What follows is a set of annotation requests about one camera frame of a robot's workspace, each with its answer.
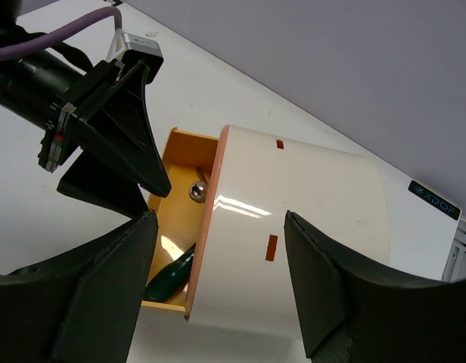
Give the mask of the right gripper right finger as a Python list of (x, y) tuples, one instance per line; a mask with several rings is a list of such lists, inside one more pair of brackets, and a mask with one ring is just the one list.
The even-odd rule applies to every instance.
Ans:
[(284, 237), (310, 361), (466, 362), (466, 279), (391, 268), (291, 211)]

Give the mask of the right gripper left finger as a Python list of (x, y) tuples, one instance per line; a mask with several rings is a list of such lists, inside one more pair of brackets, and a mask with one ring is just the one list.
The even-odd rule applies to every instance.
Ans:
[(149, 211), (0, 275), (0, 362), (125, 362), (157, 232)]

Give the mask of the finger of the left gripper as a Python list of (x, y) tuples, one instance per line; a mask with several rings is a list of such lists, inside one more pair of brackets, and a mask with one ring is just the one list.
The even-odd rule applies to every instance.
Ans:
[(133, 181), (100, 162), (93, 155), (82, 152), (58, 183), (57, 191), (129, 218), (148, 211), (148, 206)]
[(114, 85), (103, 84), (76, 111), (72, 140), (122, 177), (158, 197), (171, 184), (145, 103), (150, 67), (138, 62)]

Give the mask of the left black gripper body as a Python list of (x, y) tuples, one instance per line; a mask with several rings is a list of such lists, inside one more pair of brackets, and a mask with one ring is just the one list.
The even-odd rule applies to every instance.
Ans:
[(93, 97), (110, 88), (122, 70), (122, 61), (102, 60), (51, 103), (38, 155), (43, 169), (54, 172), (75, 151), (72, 134), (79, 118)]

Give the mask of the yellow drawer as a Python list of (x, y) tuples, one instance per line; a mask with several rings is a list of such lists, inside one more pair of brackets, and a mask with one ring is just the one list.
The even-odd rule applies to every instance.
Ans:
[(148, 200), (159, 225), (148, 280), (197, 242), (205, 203), (194, 202), (189, 188), (202, 177), (210, 181), (218, 140), (177, 128), (170, 131), (162, 161), (172, 189), (165, 198), (151, 195)]

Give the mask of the large green-handled screwdriver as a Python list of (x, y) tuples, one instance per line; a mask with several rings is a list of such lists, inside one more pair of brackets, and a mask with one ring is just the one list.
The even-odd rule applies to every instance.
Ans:
[(147, 284), (143, 300), (164, 303), (173, 297), (189, 280), (196, 244), (193, 244), (178, 259), (164, 266)]

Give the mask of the orange top drawer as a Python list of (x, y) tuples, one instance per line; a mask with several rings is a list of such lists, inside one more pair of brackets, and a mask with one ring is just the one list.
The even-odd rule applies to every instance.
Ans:
[(191, 275), (188, 282), (188, 292), (186, 295), (186, 311), (189, 317), (192, 313), (195, 293), (198, 286), (200, 277), (200, 268), (202, 265), (203, 255), (207, 244), (207, 237), (211, 223), (211, 217), (213, 214), (213, 204), (216, 196), (216, 191), (219, 183), (220, 172), (222, 168), (222, 162), (225, 154), (225, 147), (228, 137), (228, 131), (230, 125), (224, 126), (221, 130), (218, 145), (216, 148), (216, 155), (213, 162), (212, 174), (210, 177), (209, 189), (205, 201), (205, 207), (203, 208), (203, 216), (200, 224), (200, 230), (196, 247), (194, 251), (194, 261), (191, 267)]

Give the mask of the white cylindrical drawer cabinet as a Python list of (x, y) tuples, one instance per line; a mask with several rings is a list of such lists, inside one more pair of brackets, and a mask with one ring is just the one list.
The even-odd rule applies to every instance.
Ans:
[(380, 174), (367, 157), (226, 126), (191, 276), (192, 324), (296, 339), (348, 304), (325, 257), (333, 240), (387, 264)]

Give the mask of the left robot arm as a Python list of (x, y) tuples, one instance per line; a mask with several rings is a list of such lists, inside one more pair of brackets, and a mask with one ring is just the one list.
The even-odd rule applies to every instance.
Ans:
[[(144, 191), (166, 197), (171, 190), (145, 102), (163, 65), (160, 46), (125, 32), (116, 7), (50, 33), (17, 25), (19, 10), (19, 1), (0, 1), (0, 105), (43, 130), (43, 169), (70, 164), (58, 192), (130, 218), (146, 212)], [(107, 17), (113, 41), (93, 64), (67, 40)]]

